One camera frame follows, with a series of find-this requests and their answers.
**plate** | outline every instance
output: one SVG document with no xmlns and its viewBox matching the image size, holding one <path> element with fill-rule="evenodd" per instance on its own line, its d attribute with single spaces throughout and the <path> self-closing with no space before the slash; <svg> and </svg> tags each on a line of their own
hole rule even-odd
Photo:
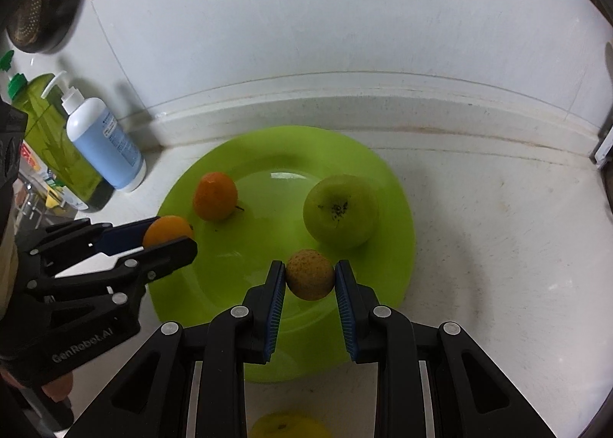
<svg viewBox="0 0 613 438">
<path fill-rule="evenodd" d="M 225 172 L 238 188 L 236 210 L 223 222 L 204 222 L 191 200 L 201 176 Z M 369 179 L 379 199 L 373 237 L 350 251 L 320 245 L 307 232 L 302 205 L 311 188 L 335 174 Z M 270 263 L 287 262 L 304 248 L 330 261 L 348 259 L 362 284 L 381 303 L 397 307 L 413 268 L 415 233 L 411 210 L 396 177 L 373 151 L 349 137 L 318 128 L 282 126 L 254 131 L 226 142 L 196 161 L 177 181 L 159 215 L 180 215 L 194 227 L 194 262 L 149 285 L 162 322 L 183 326 L 210 322 L 242 302 L 265 281 Z M 265 366 L 245 365 L 245 378 L 277 382 L 304 376 L 349 360 L 336 297 L 310 302 L 286 292 L 277 350 Z"/>
</svg>

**dish soap bottle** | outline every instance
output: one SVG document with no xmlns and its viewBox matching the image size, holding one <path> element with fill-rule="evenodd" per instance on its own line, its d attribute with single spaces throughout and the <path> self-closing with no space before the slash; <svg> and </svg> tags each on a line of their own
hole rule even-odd
<svg viewBox="0 0 613 438">
<path fill-rule="evenodd" d="M 0 70 L 8 72 L 14 51 L 0 59 Z M 15 108 L 27 113 L 25 141 L 61 181 L 87 206 L 85 211 L 102 209 L 113 188 L 96 172 L 68 139 L 66 118 L 61 114 L 61 91 L 53 87 L 42 99 L 41 93 L 53 74 L 36 77 L 28 83 L 19 73 L 8 83 L 8 96 Z"/>
<path fill-rule="evenodd" d="M 107 105 L 97 97 L 85 99 L 74 87 L 66 89 L 62 71 L 51 80 L 42 97 L 58 85 L 68 113 L 66 133 L 81 154 L 117 190 L 134 191 L 145 178 L 147 166 L 139 148 L 117 123 Z"/>
</svg>

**green cap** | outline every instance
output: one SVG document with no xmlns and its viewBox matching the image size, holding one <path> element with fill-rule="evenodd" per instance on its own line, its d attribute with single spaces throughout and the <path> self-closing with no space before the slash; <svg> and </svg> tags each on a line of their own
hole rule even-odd
<svg viewBox="0 0 613 438">
<path fill-rule="evenodd" d="M 2 59 L 0 59 L 0 71 L 8 72 L 8 70 L 10 70 L 14 54 L 15 51 L 10 50 L 4 56 L 2 56 Z M 22 73 L 17 73 L 17 75 L 11 78 L 10 82 L 8 82 L 8 97 L 10 97 L 10 100 L 13 100 L 20 90 L 27 84 L 28 81 Z"/>
</svg>

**white countertop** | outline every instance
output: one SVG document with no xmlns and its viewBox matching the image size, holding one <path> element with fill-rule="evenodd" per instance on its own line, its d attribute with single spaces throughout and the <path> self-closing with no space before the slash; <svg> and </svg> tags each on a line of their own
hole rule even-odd
<svg viewBox="0 0 613 438">
<path fill-rule="evenodd" d="M 488 138 L 347 134 L 390 165 L 413 211 L 416 262 L 400 310 L 423 324 L 461 324 L 556 436 L 576 438 L 613 386 L 613 217 L 592 163 Z M 150 153 L 142 186 L 90 218 L 120 225 L 154 215 L 177 178 L 217 144 Z M 79 271 L 112 263 L 94 257 Z M 76 414 L 158 327 L 148 296 L 141 322 L 138 336 L 76 371 Z M 249 427 L 293 409 L 336 438 L 373 436 L 375 366 L 245 386 Z"/>
</svg>

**brown round fruit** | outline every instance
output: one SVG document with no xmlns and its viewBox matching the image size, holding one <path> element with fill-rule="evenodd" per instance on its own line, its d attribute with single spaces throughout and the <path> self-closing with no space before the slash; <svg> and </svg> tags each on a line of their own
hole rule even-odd
<svg viewBox="0 0 613 438">
<path fill-rule="evenodd" d="M 287 286 L 297 297 L 315 301 L 334 288 L 334 269 L 330 261 L 314 249 L 303 249 L 287 260 Z"/>
<path fill-rule="evenodd" d="M 176 215 L 166 215 L 149 225 L 145 236 L 143 236 L 143 248 L 172 241 L 183 236 L 194 239 L 194 230 L 189 222 Z"/>
<path fill-rule="evenodd" d="M 234 181 L 222 172 L 206 174 L 198 182 L 192 204 L 195 214 L 207 221 L 228 218 L 238 202 Z"/>
</svg>

